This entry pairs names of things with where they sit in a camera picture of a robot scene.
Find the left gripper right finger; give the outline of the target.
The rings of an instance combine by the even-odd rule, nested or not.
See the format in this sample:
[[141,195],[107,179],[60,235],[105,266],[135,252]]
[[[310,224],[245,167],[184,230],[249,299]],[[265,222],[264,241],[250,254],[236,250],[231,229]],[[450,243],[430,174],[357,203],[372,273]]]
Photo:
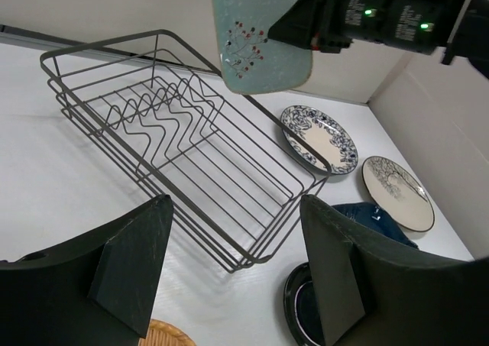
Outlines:
[[327,345],[486,345],[488,260],[401,244],[304,195],[300,219]]

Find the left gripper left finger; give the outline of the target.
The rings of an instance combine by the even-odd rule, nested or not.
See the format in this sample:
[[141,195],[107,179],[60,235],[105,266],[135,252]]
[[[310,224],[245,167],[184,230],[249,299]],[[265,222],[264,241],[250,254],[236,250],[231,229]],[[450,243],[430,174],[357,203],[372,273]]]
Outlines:
[[1,263],[3,345],[136,345],[173,222],[159,195],[68,241]]

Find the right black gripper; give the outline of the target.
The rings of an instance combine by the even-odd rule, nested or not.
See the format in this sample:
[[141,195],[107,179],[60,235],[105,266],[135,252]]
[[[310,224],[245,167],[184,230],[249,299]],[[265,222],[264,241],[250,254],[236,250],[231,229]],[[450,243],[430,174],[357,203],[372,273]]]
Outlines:
[[341,1],[297,0],[267,36],[300,49],[338,54],[351,45],[340,30]]

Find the light green rectangular plate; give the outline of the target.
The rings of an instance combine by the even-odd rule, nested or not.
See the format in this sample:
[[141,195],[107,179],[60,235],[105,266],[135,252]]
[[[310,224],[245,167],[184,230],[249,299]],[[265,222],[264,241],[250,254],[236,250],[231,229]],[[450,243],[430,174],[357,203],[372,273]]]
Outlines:
[[281,92],[307,82],[312,52],[268,37],[296,1],[212,0],[222,78],[232,92]]

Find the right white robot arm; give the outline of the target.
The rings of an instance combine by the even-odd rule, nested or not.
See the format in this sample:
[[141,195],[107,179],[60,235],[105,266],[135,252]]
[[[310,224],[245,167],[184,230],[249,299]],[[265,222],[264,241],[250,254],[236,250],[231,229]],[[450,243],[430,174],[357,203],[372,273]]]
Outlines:
[[464,57],[488,74],[488,0],[297,0],[267,36],[305,50],[340,53],[364,40],[414,53]]

